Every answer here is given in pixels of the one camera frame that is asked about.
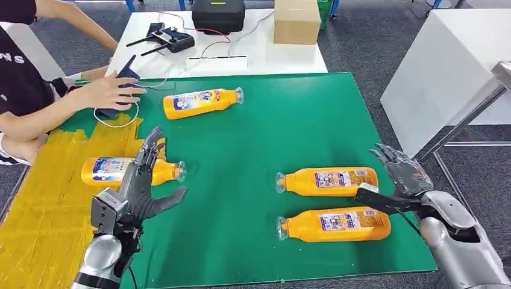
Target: bottle cap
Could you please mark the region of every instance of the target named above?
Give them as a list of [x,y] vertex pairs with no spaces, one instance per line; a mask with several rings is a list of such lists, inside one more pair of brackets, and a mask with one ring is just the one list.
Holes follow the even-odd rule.
[[186,165],[184,161],[180,161],[174,166],[174,179],[183,182],[186,178]]
[[243,104],[243,102],[245,101],[245,96],[243,95],[243,90],[241,89],[241,87],[238,87],[234,91],[237,94],[236,95],[236,103],[237,104]]
[[289,228],[287,227],[287,219],[284,217],[277,218],[277,236],[283,241],[289,237]]
[[282,193],[286,190],[286,175],[277,173],[275,176],[275,190],[277,193]]

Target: yellow tape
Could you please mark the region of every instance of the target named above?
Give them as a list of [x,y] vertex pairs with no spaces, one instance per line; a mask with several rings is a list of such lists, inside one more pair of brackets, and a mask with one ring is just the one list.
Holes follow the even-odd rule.
[[[112,125],[129,121],[120,114]],[[97,124],[90,140],[82,130],[53,131],[27,174],[0,226],[1,288],[67,288],[75,277],[94,228],[90,202],[101,189],[81,181],[90,157],[134,157],[136,119],[124,128]],[[161,158],[165,157],[162,149]]]

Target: human hand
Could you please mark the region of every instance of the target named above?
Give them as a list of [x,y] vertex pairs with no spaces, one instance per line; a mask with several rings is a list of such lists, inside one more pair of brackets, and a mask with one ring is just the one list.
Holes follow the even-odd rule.
[[129,110],[131,104],[140,98],[122,95],[141,95],[145,89],[134,87],[119,87],[123,84],[137,82],[135,78],[115,78],[115,75],[97,79],[84,87],[73,90],[64,99],[68,99],[75,111],[85,108],[113,108],[115,110]]

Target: bottle label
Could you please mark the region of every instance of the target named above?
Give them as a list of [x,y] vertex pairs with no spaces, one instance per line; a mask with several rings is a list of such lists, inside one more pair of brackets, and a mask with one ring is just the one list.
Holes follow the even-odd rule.
[[183,93],[172,96],[175,110],[189,110],[192,108],[206,107],[213,101],[220,101],[218,90],[206,90],[203,92]]
[[131,158],[98,158],[92,168],[95,181],[122,181]]
[[383,220],[375,210],[320,214],[319,219],[325,232],[383,226]]
[[365,170],[349,172],[316,172],[316,186],[318,188],[352,187],[363,182],[371,183],[371,177]]

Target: white table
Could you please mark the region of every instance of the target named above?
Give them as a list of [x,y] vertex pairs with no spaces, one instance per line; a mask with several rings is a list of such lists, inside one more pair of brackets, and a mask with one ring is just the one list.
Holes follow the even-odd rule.
[[[491,69],[511,60],[510,35],[511,9],[431,12],[380,99],[406,154],[431,145],[500,85]],[[510,111],[507,93],[471,124],[511,124]]]
[[[240,36],[250,32],[259,19],[264,18],[273,9],[247,10],[243,30],[231,33],[229,38],[234,43]],[[170,11],[184,18],[185,27],[193,28],[191,11]],[[126,44],[142,39],[146,36],[149,24],[164,22],[165,27],[174,26],[180,32],[186,32],[195,38],[195,46],[178,53],[163,50],[164,55],[155,52],[140,57],[140,54],[154,49],[157,44],[143,42],[126,47]],[[328,72],[318,45],[276,45],[273,44],[273,15],[261,21],[256,30],[244,37],[232,56],[247,56],[248,67],[230,67],[229,65],[213,64],[213,61],[204,60],[199,64],[187,66],[186,60],[190,57],[199,57],[206,46],[213,42],[225,40],[222,36],[205,35],[195,30],[184,30],[183,21],[176,16],[160,14],[158,12],[132,13],[126,26],[119,46],[108,67],[107,75],[120,71],[132,55],[137,55],[131,68],[141,78],[181,78],[190,76],[212,75],[256,75],[256,74],[282,74],[282,73],[316,73]],[[219,43],[208,48],[205,57],[227,56],[230,44]]]

